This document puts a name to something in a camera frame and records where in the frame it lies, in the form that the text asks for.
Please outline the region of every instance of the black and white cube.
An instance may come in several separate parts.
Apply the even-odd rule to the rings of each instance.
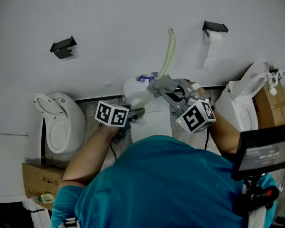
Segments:
[[[95,119],[110,127],[124,127],[129,109],[108,101],[99,101]]]
[[[215,121],[209,103],[203,100],[198,100],[176,120],[188,133],[201,132]]]

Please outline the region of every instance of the empty toilet paper holder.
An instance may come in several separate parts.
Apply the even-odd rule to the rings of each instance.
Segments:
[[[69,39],[62,40],[60,42],[54,43],[50,49],[50,52],[54,52],[54,54],[59,58],[59,59],[64,59],[67,57],[73,56],[71,53],[72,50],[68,49],[69,47],[77,45],[76,41],[74,38],[71,36]]]
[[[227,29],[225,24],[218,24],[209,21],[205,21],[202,29],[206,35],[209,37],[209,33],[207,30],[215,31],[215,32],[225,32],[227,33],[229,29]]]

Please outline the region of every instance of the shirt sleeve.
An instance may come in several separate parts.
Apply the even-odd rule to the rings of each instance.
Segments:
[[[83,190],[84,188],[75,186],[59,189],[52,209],[52,228],[58,228],[65,219],[75,216],[75,205]]]
[[[270,186],[276,186],[276,183],[275,180],[269,175],[269,173],[266,173],[266,175],[261,178],[259,185],[261,188],[265,189]],[[266,211],[264,228],[270,227],[271,224],[274,222],[275,212],[276,212],[276,201],[274,201],[272,208]]]

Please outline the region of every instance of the teal shirt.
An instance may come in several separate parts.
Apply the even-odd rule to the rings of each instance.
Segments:
[[[52,227],[78,217],[82,228],[246,228],[232,212],[243,181],[231,179],[232,163],[167,136],[134,143],[85,188],[59,190]],[[260,182],[275,185],[267,174]],[[276,204],[266,212],[265,228]]]

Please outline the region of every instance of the monitor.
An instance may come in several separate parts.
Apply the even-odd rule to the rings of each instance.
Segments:
[[[231,177],[241,180],[285,167],[285,125],[240,133]]]

